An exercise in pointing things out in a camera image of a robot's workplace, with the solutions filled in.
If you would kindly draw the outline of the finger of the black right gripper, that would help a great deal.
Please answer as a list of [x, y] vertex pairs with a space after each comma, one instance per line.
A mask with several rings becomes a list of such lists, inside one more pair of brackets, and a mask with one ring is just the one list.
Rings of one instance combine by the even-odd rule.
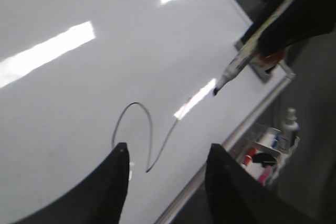
[[[284, 0], [268, 0], [243, 35], [243, 43], [257, 31]], [[262, 54], [273, 54], [301, 40], [328, 34], [335, 29], [335, 0], [293, 0], [258, 38]]]

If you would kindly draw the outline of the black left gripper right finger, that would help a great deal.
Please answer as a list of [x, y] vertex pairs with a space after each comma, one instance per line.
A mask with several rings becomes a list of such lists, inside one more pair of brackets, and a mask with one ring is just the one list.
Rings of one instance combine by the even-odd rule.
[[252, 178], [219, 144], [206, 162], [205, 189], [214, 223], [315, 223]]

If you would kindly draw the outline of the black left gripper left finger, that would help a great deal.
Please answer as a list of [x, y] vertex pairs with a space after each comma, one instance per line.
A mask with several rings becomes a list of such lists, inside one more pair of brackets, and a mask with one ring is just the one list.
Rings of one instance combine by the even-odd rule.
[[129, 186], [129, 151], [118, 143], [77, 186], [17, 223], [119, 223]]

